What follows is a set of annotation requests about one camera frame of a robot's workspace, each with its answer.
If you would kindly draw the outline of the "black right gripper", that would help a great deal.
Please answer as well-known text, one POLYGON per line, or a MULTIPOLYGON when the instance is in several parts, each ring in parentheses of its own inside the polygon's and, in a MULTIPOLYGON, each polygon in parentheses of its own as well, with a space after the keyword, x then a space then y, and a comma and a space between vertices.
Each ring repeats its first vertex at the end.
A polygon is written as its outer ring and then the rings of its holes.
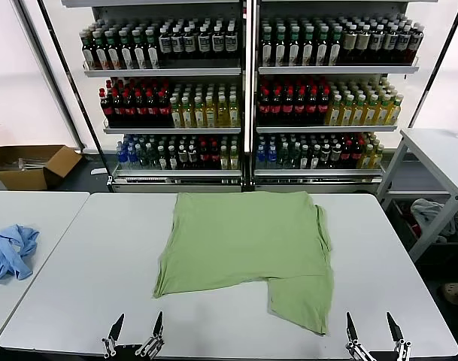
MULTIPOLYGON (((349 312, 347 318, 347 344, 346 350, 353 359, 368 359, 368 354, 358 339, 356 328, 349 312)), ((396 323, 391 313, 387 312, 387 322, 395 344, 394 350, 370 351, 370 356, 376 361, 409 360, 411 357, 412 343, 406 340, 400 326, 396 323)))

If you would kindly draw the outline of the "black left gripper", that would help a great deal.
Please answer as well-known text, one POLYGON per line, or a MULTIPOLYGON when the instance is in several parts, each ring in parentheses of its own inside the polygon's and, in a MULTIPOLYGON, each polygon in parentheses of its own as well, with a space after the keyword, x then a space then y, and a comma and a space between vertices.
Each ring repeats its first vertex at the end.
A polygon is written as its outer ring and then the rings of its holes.
POLYGON ((152 335, 142 344, 118 344, 117 341, 123 326, 124 314, 121 314, 117 321, 111 326, 108 336, 102 338, 105 346, 104 356, 113 357, 139 357, 139 356, 157 356, 164 345, 162 337, 163 312, 160 311, 154 324, 152 335))

